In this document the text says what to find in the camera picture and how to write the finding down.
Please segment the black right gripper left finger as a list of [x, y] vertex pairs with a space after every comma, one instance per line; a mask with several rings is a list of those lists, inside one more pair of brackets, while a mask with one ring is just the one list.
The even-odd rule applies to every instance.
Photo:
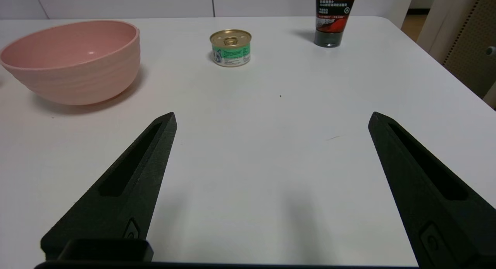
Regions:
[[41, 239], [47, 260], [69, 242], [146, 238], [177, 130], [156, 118]]

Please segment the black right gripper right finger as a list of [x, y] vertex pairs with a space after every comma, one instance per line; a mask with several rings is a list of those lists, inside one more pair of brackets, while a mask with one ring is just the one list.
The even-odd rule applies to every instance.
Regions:
[[496, 211], [400, 124], [368, 124], [420, 268], [495, 268]]

